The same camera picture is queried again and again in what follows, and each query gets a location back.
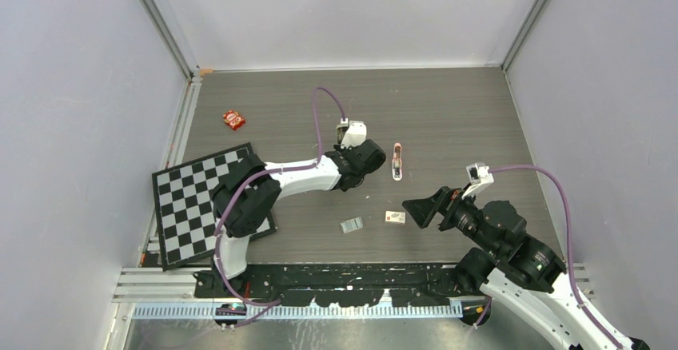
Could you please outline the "white staple box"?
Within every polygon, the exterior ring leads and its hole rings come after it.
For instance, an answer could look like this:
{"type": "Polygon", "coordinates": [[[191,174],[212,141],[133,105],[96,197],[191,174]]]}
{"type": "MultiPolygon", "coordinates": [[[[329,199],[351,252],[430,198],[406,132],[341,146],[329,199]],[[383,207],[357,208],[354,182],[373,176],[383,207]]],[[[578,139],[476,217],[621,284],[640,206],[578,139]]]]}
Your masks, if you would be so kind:
{"type": "Polygon", "coordinates": [[[385,223],[404,225],[406,223],[406,213],[399,211],[386,211],[385,223]]]}

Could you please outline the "staple tray with staples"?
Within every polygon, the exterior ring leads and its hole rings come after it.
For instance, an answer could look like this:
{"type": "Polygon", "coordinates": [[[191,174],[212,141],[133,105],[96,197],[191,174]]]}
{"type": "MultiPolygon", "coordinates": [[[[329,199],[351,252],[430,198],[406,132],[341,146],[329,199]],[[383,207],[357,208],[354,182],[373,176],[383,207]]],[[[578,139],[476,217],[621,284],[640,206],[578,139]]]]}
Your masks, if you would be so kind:
{"type": "Polygon", "coordinates": [[[361,217],[354,217],[354,218],[349,219],[347,221],[342,221],[340,223],[340,228],[341,228],[341,231],[344,234],[347,234],[347,233],[352,233],[352,232],[355,232],[357,230],[363,229],[364,224],[363,224],[361,217]]]}

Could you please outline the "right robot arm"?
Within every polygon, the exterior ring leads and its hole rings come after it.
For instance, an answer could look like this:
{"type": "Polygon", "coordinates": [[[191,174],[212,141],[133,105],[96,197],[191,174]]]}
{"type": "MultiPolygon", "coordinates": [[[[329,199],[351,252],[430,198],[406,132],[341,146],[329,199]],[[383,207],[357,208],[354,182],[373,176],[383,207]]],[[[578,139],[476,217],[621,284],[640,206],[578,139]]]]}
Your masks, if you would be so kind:
{"type": "Polygon", "coordinates": [[[572,271],[545,243],[526,231],[509,201],[478,208],[462,189],[442,187],[431,197],[403,201],[422,229],[440,214],[440,231],[457,229],[475,243],[453,269],[467,294],[498,302],[559,349],[646,349],[641,339],[615,328],[570,281],[572,271]]]}

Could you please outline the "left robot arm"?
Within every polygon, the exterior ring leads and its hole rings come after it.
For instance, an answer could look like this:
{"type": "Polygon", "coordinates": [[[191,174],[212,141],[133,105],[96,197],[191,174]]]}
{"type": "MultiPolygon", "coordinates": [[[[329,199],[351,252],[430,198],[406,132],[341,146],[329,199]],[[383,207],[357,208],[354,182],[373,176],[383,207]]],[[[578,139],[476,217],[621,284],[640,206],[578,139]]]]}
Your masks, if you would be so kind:
{"type": "Polygon", "coordinates": [[[385,161],[385,151],[367,139],[347,148],[336,145],[306,161],[265,163],[253,154],[238,162],[211,193],[217,238],[213,255],[216,289],[227,297],[244,290],[250,237],[277,201],[312,191],[346,192],[385,161]]]}

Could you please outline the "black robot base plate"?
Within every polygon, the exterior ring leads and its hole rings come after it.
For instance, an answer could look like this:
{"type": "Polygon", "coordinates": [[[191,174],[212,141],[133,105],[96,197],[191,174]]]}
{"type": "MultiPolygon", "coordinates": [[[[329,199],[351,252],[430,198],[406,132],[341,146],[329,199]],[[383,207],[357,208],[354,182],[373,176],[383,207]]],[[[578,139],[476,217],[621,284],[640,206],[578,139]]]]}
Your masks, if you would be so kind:
{"type": "Polygon", "coordinates": [[[228,282],[215,268],[196,271],[193,278],[197,298],[244,297],[280,307],[374,307],[385,298],[398,308],[443,306],[455,300],[466,314],[493,306],[455,264],[251,264],[228,282]]]}

